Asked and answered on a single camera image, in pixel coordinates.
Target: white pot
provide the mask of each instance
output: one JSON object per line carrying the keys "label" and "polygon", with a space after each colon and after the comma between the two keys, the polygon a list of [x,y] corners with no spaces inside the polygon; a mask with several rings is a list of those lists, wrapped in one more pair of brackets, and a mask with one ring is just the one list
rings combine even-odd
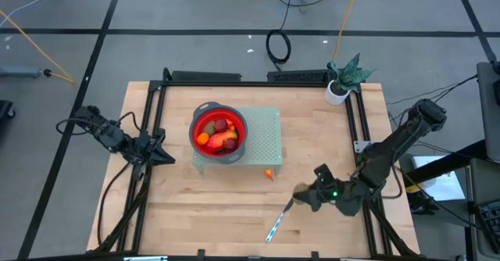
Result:
{"label": "white pot", "polygon": [[330,83],[328,84],[327,86],[327,89],[325,90],[325,99],[327,100],[327,102],[329,102],[331,105],[340,105],[341,103],[343,103],[345,101],[345,99],[347,98],[347,96],[349,95],[349,93],[351,93],[351,91],[347,91],[347,93],[345,93],[345,95],[342,95],[342,96],[339,96],[339,95],[336,95],[335,93],[333,93],[331,90],[330,90],[330,87],[331,85],[335,82],[335,80],[332,80],[330,81]]}

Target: red bowl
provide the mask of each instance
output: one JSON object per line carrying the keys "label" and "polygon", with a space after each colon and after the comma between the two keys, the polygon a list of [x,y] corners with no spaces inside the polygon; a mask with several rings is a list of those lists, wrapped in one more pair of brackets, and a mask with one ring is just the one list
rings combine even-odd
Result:
{"label": "red bowl", "polygon": [[[220,119],[230,120],[236,133],[238,135],[237,138],[237,148],[232,152],[227,153],[213,153],[208,151],[208,149],[204,145],[198,144],[195,140],[197,136],[203,133],[203,128],[211,122]],[[203,105],[200,105],[193,115],[193,123],[191,124],[190,140],[193,148],[200,154],[208,158],[214,159],[224,159],[228,157],[232,157],[233,154],[240,154],[242,156],[242,152],[245,150],[245,140],[247,138],[247,125],[245,122],[245,118],[236,110],[226,105],[220,105],[216,102],[209,102]],[[221,163],[228,162],[226,160],[220,160]]]}

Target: wooden table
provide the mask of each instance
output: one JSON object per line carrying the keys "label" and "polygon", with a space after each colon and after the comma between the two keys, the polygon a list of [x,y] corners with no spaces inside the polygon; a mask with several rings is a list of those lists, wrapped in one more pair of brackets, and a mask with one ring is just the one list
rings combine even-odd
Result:
{"label": "wooden table", "polygon": [[[140,120],[147,89],[148,82],[130,82],[122,114],[133,111]],[[362,89],[372,140],[381,141],[391,133],[382,87],[363,84]],[[207,169],[203,177],[198,173],[192,165],[188,130],[194,109],[206,101],[234,107],[281,109],[284,164],[274,181],[259,170],[230,166]],[[362,211],[346,217],[329,205],[317,213],[308,206],[293,206],[272,242],[264,241],[294,186],[314,181],[314,168],[326,163],[334,176],[342,180],[347,180],[355,169],[345,105],[329,105],[324,100],[324,89],[168,87],[160,127],[166,130],[163,148],[177,161],[153,168],[140,254],[194,256],[203,248],[207,256],[308,257],[311,251],[317,251],[321,257],[370,257]],[[132,136],[138,134],[131,119],[124,120],[122,128]],[[120,155],[110,156],[103,190],[124,164]],[[129,180],[130,169],[108,193],[103,215],[104,238],[123,214]],[[398,186],[391,175],[383,193],[397,192]],[[418,252],[406,196],[384,200],[384,207],[395,230]],[[383,253],[380,228],[373,220],[378,252]],[[89,249],[97,246],[96,223],[97,213]],[[130,247],[130,241],[128,238],[126,248]]]}

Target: orange object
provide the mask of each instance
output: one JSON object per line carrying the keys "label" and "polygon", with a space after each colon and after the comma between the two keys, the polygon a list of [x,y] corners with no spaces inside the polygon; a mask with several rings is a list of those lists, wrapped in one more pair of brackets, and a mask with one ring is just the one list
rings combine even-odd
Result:
{"label": "orange object", "polygon": [[209,141],[206,143],[206,150],[208,152],[218,152],[224,148],[224,141],[227,139],[238,139],[236,132],[228,130],[226,132],[215,133],[210,137]]}
{"label": "orange object", "polygon": [[208,133],[203,132],[197,136],[196,141],[198,142],[198,144],[204,145],[209,141],[209,139],[210,135]]}
{"label": "orange object", "polygon": [[272,181],[274,181],[273,180],[273,170],[268,169],[268,170],[266,170],[265,174],[266,174],[266,177],[268,177],[269,179],[271,179]]}

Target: green perforated board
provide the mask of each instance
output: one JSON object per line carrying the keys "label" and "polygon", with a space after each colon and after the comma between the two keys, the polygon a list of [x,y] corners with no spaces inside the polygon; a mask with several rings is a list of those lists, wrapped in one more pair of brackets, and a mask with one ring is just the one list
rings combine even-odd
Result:
{"label": "green perforated board", "polygon": [[[235,108],[245,118],[248,136],[245,154],[230,166],[268,166],[278,174],[283,163],[281,156],[281,113],[278,108]],[[207,166],[221,165],[213,159],[194,152],[193,164],[203,173]]]}

